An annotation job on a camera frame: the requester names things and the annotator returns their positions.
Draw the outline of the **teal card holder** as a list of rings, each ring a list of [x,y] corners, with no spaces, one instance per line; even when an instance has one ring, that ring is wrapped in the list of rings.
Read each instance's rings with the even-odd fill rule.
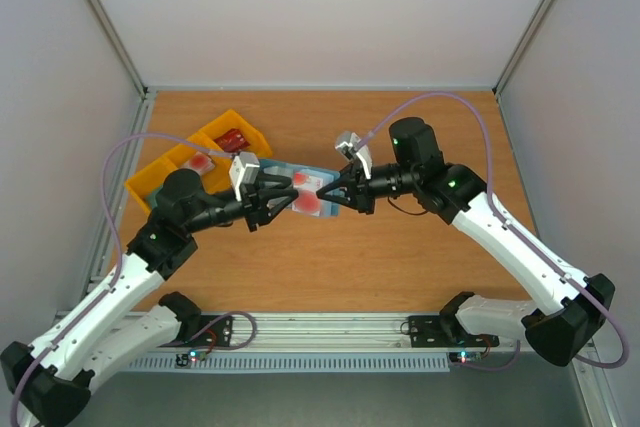
[[[330,181],[336,179],[338,176],[338,172],[334,170],[324,169],[320,167],[312,167],[312,166],[302,165],[302,164],[293,164],[293,163],[288,163],[288,162],[278,161],[273,159],[261,159],[260,166],[261,166],[261,171],[264,171],[266,173],[291,177],[292,185],[293,185],[293,176],[296,172],[299,172],[299,171],[306,171],[321,177],[323,179],[323,186],[328,184]],[[286,210],[290,210],[294,212],[292,210],[292,204],[289,205]],[[328,218],[332,216],[337,216],[338,213],[339,212],[329,212],[328,209],[323,205],[322,214],[319,217],[315,217],[311,215],[307,215],[307,216],[311,216],[314,218]]]

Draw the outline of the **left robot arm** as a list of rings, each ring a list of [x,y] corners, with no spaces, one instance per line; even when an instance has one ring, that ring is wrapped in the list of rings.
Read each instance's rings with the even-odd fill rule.
[[[146,224],[119,263],[68,315],[29,344],[1,354],[13,426],[66,426],[92,395],[137,356],[165,344],[189,345],[201,333],[199,308],[174,292],[129,326],[119,321],[196,251],[194,233],[244,219],[269,224],[298,196],[290,178],[253,171],[232,188],[205,192],[200,176],[179,169],[164,181]]]

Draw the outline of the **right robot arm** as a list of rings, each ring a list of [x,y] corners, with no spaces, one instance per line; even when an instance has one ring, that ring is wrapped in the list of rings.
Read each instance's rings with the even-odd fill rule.
[[[568,365],[604,324],[613,283],[560,261],[473,170],[445,161],[434,130],[422,119],[400,119],[389,135],[395,160],[376,166],[357,134],[341,134],[335,148],[348,163],[318,198],[371,214],[379,198],[412,195],[425,212],[480,245],[530,296],[517,302],[461,292],[439,313],[444,337],[452,344],[481,334],[525,341],[547,362]]]

